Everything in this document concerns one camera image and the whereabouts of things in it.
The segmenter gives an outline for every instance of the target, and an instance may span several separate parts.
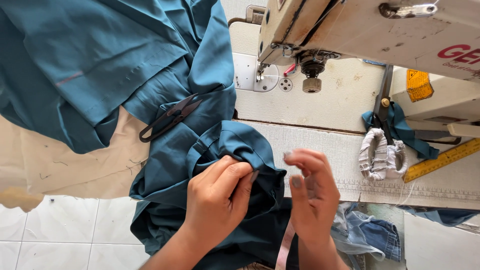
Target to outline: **fingernail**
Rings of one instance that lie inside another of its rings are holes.
[[[298,176],[298,175],[293,175],[292,176],[292,185],[293,185],[294,188],[300,188],[301,187],[300,176]]]
[[[286,159],[291,154],[292,154],[292,152],[290,152],[290,151],[284,152],[283,153],[283,159]]]
[[[253,183],[253,182],[255,182],[255,180],[257,180],[257,177],[258,177],[259,173],[260,173],[260,171],[254,171],[253,172],[252,177],[250,178],[251,183]]]

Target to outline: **hand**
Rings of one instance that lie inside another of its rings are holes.
[[[293,208],[291,221],[295,232],[306,246],[326,246],[340,193],[330,164],[324,153],[311,149],[296,149],[286,153],[284,161],[302,170],[290,178]]]
[[[195,239],[197,248],[210,251],[245,217],[252,183],[258,171],[230,156],[210,165],[188,183],[187,213],[179,229]]]

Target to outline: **left hand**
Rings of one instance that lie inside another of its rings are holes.
[[[249,163],[224,156],[193,177],[188,183],[185,222],[178,233],[189,235],[192,244],[205,252],[222,242],[247,213],[252,171]]]

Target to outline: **red lettering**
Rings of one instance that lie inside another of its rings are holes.
[[[468,63],[470,61],[470,59],[477,59],[478,57],[480,57],[478,55],[475,55],[475,53],[480,53],[480,49],[475,49],[473,51],[470,51],[469,53],[466,53],[462,56],[459,56],[459,57],[455,58],[454,61]]]
[[[469,45],[466,45],[466,44],[459,44],[459,45],[453,45],[453,46],[450,46],[448,48],[445,48],[443,50],[441,50],[437,56],[440,57],[440,58],[452,58],[452,57],[456,57],[456,56],[460,56],[462,55],[463,53],[460,52],[460,51],[452,51],[450,52],[450,54],[445,54],[447,53],[449,50],[451,49],[462,49],[462,50],[469,50],[470,49],[470,46]]]

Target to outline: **industrial sewing machine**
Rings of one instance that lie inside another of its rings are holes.
[[[256,80],[273,65],[295,64],[290,73],[300,69],[303,91],[316,94],[328,61],[393,64],[403,68],[395,69],[391,96],[407,119],[480,137],[479,14],[477,0],[269,0]]]

